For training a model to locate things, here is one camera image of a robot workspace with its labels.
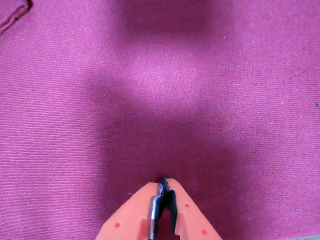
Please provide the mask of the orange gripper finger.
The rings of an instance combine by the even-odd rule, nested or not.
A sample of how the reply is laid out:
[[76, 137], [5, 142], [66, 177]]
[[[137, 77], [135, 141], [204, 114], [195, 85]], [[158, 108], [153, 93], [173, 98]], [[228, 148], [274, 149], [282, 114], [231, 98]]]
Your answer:
[[102, 225], [96, 239], [147, 240], [151, 201], [157, 193], [158, 184], [155, 182], [140, 188]]
[[172, 232], [181, 240], [220, 240], [221, 237], [200, 211], [198, 206], [173, 178], [163, 178], [163, 199], [160, 215], [165, 209], [170, 212]]

